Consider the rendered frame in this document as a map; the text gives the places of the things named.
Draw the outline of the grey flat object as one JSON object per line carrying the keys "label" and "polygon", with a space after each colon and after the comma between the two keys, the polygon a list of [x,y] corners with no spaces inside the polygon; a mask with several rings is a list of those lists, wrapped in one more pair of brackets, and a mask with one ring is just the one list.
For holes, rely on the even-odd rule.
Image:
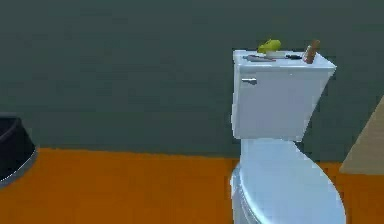
{"label": "grey flat object", "polygon": [[275,59],[271,58],[265,58],[257,55],[246,55],[243,56],[243,59],[250,61],[250,62],[275,62]]}

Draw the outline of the white toilet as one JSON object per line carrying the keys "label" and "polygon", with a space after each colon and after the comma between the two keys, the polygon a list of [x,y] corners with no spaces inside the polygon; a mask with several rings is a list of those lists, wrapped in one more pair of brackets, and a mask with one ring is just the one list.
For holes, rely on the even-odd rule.
{"label": "white toilet", "polygon": [[336,66],[316,54],[312,64],[291,60],[250,62],[233,52],[231,124],[240,159],[231,179],[234,224],[347,224],[341,196],[324,172],[297,146]]}

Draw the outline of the black bin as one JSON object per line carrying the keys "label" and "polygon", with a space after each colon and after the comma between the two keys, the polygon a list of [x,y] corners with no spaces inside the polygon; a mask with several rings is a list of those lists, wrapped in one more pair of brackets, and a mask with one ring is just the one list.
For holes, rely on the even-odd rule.
{"label": "black bin", "polygon": [[22,119],[12,115],[0,115],[0,189],[25,174],[37,155],[37,147]]}

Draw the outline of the beige cupboard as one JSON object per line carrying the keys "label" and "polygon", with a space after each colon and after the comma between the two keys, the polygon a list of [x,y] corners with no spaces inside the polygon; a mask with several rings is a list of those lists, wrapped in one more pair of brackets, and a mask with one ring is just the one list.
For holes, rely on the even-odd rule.
{"label": "beige cupboard", "polygon": [[345,174],[384,175],[384,95],[339,171]]}

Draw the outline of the green plant in white pot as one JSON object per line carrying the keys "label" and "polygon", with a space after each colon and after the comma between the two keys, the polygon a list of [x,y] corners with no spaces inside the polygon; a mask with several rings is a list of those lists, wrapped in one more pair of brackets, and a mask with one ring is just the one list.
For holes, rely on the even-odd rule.
{"label": "green plant in white pot", "polygon": [[285,56],[285,52],[281,51],[280,48],[280,40],[269,39],[258,47],[257,52],[264,54],[268,58],[283,58]]}

